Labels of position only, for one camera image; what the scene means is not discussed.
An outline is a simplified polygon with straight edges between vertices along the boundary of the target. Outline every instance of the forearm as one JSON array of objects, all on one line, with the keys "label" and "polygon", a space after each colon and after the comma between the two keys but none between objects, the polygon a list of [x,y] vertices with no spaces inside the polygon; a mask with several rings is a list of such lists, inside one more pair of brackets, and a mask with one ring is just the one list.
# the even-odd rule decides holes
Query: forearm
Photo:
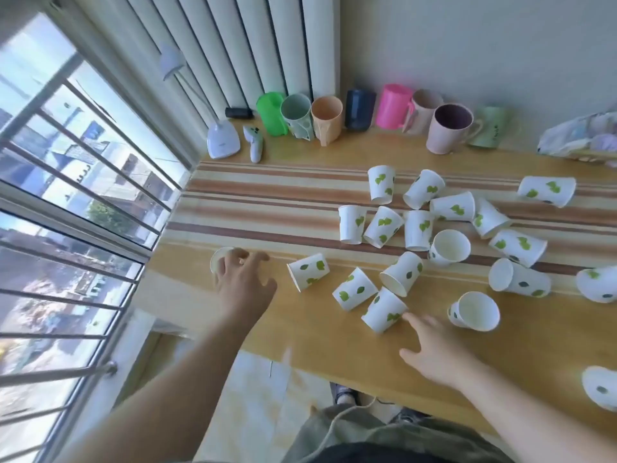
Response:
[{"label": "forearm", "polygon": [[192,460],[250,326],[222,319],[193,350],[61,454],[62,463]]},{"label": "forearm", "polygon": [[491,368],[470,366],[460,391],[525,463],[608,463],[617,445],[505,380]]}]

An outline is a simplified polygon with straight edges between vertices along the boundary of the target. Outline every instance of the gray wall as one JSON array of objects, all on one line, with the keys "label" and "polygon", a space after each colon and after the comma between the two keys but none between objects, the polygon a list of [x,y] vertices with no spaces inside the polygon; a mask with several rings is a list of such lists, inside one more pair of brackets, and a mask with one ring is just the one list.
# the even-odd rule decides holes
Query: gray wall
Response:
[{"label": "gray wall", "polygon": [[535,150],[545,129],[617,100],[617,0],[341,0],[341,92],[436,89],[507,105]]}]

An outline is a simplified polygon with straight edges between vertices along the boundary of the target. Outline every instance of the green mug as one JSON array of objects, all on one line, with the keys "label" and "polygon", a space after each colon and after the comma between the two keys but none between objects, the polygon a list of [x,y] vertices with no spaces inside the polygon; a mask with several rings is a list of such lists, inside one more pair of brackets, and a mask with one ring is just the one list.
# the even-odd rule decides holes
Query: green mug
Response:
[{"label": "green mug", "polygon": [[285,95],[280,92],[266,92],[257,100],[257,111],[266,131],[271,136],[287,134],[287,123],[281,115],[281,104]]},{"label": "green mug", "polygon": [[467,144],[478,147],[498,147],[507,129],[512,127],[512,112],[504,107],[483,107],[474,116],[484,122],[482,130]]}]

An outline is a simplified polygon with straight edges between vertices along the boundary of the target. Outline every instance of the wooden table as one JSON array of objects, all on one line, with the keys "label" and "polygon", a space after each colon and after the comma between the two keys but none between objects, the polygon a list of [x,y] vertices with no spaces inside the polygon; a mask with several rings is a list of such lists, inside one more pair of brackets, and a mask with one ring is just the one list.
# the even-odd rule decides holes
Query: wooden table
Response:
[{"label": "wooden table", "polygon": [[[241,124],[237,124],[241,133]],[[317,373],[382,399],[492,431],[458,392],[425,380],[405,366],[398,349],[419,348],[416,334],[399,322],[382,335],[361,320],[368,303],[343,311],[332,292],[354,267],[377,286],[378,273],[404,252],[400,231],[386,247],[349,246],[338,241],[337,206],[360,204],[372,217],[366,170],[388,164],[397,170],[395,198],[423,168],[447,181],[444,194],[472,190],[514,219],[517,230],[545,238],[549,248],[535,269],[547,272],[553,293],[544,299],[495,293],[487,285],[499,257],[469,223],[437,223],[456,228],[472,241],[465,263],[425,270],[405,298],[411,311],[446,319],[446,310],[467,291],[482,291],[498,303],[502,321],[490,333],[456,328],[455,333],[482,360],[533,395],[617,438],[617,415],[591,402],[581,386],[587,366],[617,369],[617,309],[578,295],[573,275],[583,267],[617,260],[617,173],[606,167],[505,151],[461,149],[437,156],[423,139],[399,134],[344,133],[332,145],[292,136],[265,137],[264,159],[241,152],[224,161],[205,159],[167,225],[133,302],[137,307],[198,332],[219,314],[209,260],[221,246],[266,250],[272,260],[260,275],[279,289],[264,317],[243,345],[245,350]],[[579,182],[564,209],[516,196],[525,175],[574,176]],[[286,264],[322,252],[331,273],[302,294]]]}]

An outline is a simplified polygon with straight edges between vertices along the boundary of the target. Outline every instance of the navy blue cup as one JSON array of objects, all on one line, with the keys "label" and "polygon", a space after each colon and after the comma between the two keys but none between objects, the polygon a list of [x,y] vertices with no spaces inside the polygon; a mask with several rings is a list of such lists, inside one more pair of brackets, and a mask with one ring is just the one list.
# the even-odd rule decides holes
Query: navy blue cup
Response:
[{"label": "navy blue cup", "polygon": [[366,132],[373,120],[377,94],[364,89],[350,89],[345,105],[345,127],[348,130]]}]

